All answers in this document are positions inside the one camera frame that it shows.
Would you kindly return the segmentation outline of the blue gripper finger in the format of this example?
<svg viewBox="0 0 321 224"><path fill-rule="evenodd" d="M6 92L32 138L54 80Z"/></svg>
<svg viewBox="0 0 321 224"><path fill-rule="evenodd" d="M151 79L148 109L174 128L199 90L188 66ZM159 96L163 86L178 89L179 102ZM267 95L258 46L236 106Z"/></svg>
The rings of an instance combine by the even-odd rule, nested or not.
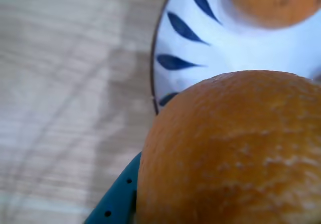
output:
<svg viewBox="0 0 321 224"><path fill-rule="evenodd" d="M133 223L141 153L125 167L85 220L87 224Z"/></svg>

